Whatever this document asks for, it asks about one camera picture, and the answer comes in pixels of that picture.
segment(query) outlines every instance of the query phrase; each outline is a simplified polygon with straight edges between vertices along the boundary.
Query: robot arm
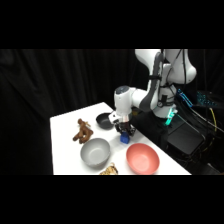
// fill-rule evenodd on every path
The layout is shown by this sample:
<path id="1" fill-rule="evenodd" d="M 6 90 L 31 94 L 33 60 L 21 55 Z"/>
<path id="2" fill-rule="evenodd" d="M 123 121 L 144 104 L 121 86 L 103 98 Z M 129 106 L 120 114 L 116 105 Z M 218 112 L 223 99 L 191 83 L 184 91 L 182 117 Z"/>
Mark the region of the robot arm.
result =
<path id="1" fill-rule="evenodd" d="M 118 132 L 127 132 L 134 135 L 135 129 L 131 127 L 132 107 L 137 107 L 143 112 L 153 111 L 157 117 L 169 118 L 171 111 L 175 112 L 173 103 L 176 89 L 173 82 L 186 84 L 196 76 L 196 70 L 188 59 L 188 51 L 185 50 L 185 64 L 187 79 L 185 80 L 183 69 L 183 49 L 166 49 L 165 56 L 171 64 L 163 64 L 164 54 L 160 49 L 136 49 L 137 59 L 149 69 L 149 83 L 147 91 L 128 86 L 122 86 L 115 91 L 115 107 L 109 119 L 115 124 Z"/>

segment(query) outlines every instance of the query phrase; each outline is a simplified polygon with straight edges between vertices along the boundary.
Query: black curtain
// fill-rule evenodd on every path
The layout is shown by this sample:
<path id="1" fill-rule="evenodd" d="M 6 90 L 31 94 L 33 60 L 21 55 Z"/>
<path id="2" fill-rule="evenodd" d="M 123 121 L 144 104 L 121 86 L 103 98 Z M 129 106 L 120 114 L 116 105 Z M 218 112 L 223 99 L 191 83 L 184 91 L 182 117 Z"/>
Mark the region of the black curtain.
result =
<path id="1" fill-rule="evenodd" d="M 210 54 L 209 88 L 223 94 L 224 54 Z M 201 50 L 192 55 L 202 74 Z M 114 108 L 117 87 L 147 83 L 134 49 L 0 50 L 0 173 L 52 174 L 50 117 L 100 102 Z"/>

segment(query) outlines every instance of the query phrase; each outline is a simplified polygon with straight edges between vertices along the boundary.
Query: stuffed toy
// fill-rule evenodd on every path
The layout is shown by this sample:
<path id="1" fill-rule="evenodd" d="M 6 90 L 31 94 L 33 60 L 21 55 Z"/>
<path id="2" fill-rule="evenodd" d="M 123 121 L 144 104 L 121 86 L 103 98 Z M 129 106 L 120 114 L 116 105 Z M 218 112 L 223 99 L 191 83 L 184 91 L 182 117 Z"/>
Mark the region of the stuffed toy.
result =
<path id="1" fill-rule="evenodd" d="M 87 127 L 87 126 L 91 127 L 88 124 L 88 122 L 84 122 L 84 121 L 82 121 L 82 119 L 78 120 L 78 124 L 80 125 L 80 131 L 73 138 L 73 141 L 77 141 L 79 139 L 79 143 L 84 144 L 89 141 L 91 135 L 93 135 L 93 131 Z"/>

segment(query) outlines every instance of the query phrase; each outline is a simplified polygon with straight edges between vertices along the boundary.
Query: white table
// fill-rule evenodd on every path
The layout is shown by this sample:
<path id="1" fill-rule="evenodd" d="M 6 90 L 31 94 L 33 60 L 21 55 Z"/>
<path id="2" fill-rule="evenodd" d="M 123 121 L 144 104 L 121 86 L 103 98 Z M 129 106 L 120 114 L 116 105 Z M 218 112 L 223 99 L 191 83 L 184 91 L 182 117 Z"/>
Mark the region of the white table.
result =
<path id="1" fill-rule="evenodd" d="M 111 113 L 113 110 L 105 103 L 77 110 L 71 113 L 53 117 L 51 122 L 52 155 L 55 175 L 99 175 L 101 171 L 114 162 L 119 175 L 135 175 L 126 161 L 127 149 L 135 143 L 144 143 L 152 147 L 160 158 L 160 167 L 156 175 L 190 175 L 183 167 L 170 158 L 154 143 L 136 131 L 128 145 L 120 142 L 120 134 L 113 128 L 109 131 L 102 130 L 96 117 L 102 113 Z M 90 168 L 83 163 L 80 151 L 83 145 L 74 142 L 73 137 L 79 132 L 78 119 L 88 121 L 91 125 L 94 138 L 103 138 L 111 146 L 111 156 L 106 164 L 98 168 Z"/>

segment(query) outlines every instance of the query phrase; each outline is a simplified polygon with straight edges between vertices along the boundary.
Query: red bowl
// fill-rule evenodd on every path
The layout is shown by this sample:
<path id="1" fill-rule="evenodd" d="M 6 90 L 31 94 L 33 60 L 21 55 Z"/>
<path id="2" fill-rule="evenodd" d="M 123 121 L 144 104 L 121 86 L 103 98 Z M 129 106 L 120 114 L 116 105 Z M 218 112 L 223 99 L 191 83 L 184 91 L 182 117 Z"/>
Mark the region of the red bowl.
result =
<path id="1" fill-rule="evenodd" d="M 159 156 L 148 145 L 134 144 L 127 151 L 127 161 L 131 169 L 139 175 L 152 175 L 160 165 Z"/>

